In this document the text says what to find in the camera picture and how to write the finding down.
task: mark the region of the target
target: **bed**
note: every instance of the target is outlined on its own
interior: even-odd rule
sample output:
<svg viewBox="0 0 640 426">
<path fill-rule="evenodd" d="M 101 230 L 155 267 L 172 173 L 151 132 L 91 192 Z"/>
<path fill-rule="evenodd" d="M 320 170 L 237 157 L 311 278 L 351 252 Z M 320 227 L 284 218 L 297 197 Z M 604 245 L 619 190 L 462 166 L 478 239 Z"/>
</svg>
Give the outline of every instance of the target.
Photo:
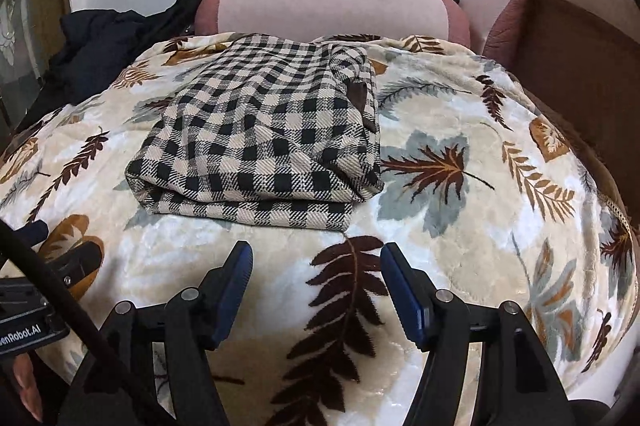
<svg viewBox="0 0 640 426">
<path fill-rule="evenodd" d="M 466 301 L 517 301 L 571 391 L 635 317 L 635 234 L 580 134 L 470 50 L 477 27 L 452 0 L 204 0 L 201 35 L 156 44 L 105 92 L 23 136 L 0 170 L 0 217 L 14 228 L 45 221 L 45 259 L 100 246 L 97 276 L 75 294 L 97 325 L 118 301 L 152 305 L 198 285 L 247 240 L 254 274 L 229 339 L 209 356 L 232 424 L 402 423 L 426 356 L 405 338 L 378 273 L 388 241 Z M 165 109 L 254 32 L 366 54 L 385 187 L 354 205 L 346 229 L 149 213 L 132 193 L 127 165 Z M 66 380 L 84 354 L 73 334 L 39 351 Z M 171 409 L 159 345 L 155 356 L 158 398 Z M 319 364 L 329 366 L 321 376 L 310 369 Z M 478 370 L 473 346 L 459 424 Z"/>
</svg>

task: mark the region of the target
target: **folded checkered garment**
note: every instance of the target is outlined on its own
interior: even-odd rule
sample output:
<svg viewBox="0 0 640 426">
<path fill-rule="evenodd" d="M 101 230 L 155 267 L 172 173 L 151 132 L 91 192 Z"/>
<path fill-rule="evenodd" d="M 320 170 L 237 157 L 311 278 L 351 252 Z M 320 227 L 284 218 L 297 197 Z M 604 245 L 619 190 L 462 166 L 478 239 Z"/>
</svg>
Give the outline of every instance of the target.
<svg viewBox="0 0 640 426">
<path fill-rule="evenodd" d="M 161 114 L 126 177 L 150 213 L 345 230 L 382 190 L 374 73 L 362 48 L 253 34 Z"/>
</svg>

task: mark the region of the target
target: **bolt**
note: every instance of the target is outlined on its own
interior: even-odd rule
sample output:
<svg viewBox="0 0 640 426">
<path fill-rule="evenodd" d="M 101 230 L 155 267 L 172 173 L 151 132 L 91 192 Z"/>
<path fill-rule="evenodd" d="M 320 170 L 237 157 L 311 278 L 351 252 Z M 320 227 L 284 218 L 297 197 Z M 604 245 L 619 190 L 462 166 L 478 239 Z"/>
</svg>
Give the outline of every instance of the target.
<svg viewBox="0 0 640 426">
<path fill-rule="evenodd" d="M 439 301 L 442 301 L 442 303 L 449 303 L 451 300 L 453 300 L 453 294 L 451 293 L 451 291 L 448 291 L 446 289 L 439 289 L 436 291 L 436 298 Z"/>
<path fill-rule="evenodd" d="M 128 301 L 121 301 L 116 305 L 116 314 L 126 314 L 131 310 L 131 303 Z"/>
<path fill-rule="evenodd" d="M 520 310 L 520 307 L 515 301 L 505 301 L 502 306 L 504 306 L 504 310 L 510 314 L 517 314 Z"/>
<path fill-rule="evenodd" d="M 180 294 L 180 298 L 182 298 L 185 301 L 193 301 L 195 298 L 198 297 L 200 293 L 198 292 L 198 289 L 194 289 L 194 288 L 190 288 L 190 289 L 185 289 L 184 291 L 182 291 L 182 294 Z"/>
</svg>

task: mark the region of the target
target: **floral blanket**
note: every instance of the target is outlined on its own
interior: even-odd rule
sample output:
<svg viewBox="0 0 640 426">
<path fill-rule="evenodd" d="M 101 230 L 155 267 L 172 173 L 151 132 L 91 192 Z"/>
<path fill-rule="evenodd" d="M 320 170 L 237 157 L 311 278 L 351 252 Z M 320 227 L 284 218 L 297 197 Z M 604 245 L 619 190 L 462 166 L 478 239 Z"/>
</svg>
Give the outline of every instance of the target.
<svg viewBox="0 0 640 426">
<path fill-rule="evenodd" d="M 381 246 L 394 241 L 437 287 L 483 305 L 516 300 L 566 389 L 593 373 L 636 305 L 632 230 L 517 80 L 462 46 L 332 38 L 364 47 L 375 69 L 385 181 L 345 233 L 147 214 L 125 167 L 162 109 L 237 38 L 156 44 L 5 156 L 0 217 L 14 228 L 44 220 L 42 257 L 100 245 L 97 276 L 76 291 L 96 324 L 118 301 L 153 305 L 198 285 L 247 240 L 254 273 L 231 335 L 209 356 L 230 422 L 402 424 L 426 356 L 404 337 L 378 272 Z M 40 354 L 70 380 L 84 349 L 71 334 Z M 470 420 L 479 354 L 472 345 L 459 424 Z M 161 348 L 156 364 L 170 406 Z"/>
</svg>

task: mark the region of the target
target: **black and white plaid cloth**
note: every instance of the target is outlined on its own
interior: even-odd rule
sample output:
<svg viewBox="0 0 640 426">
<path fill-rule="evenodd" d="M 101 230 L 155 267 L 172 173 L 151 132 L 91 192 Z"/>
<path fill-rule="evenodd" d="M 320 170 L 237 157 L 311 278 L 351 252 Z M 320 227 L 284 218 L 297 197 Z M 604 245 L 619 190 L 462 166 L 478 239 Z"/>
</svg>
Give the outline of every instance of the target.
<svg viewBox="0 0 640 426">
<path fill-rule="evenodd" d="M 126 177 L 150 213 L 343 231 L 382 190 L 362 48 L 253 34 L 164 110 Z"/>
</svg>

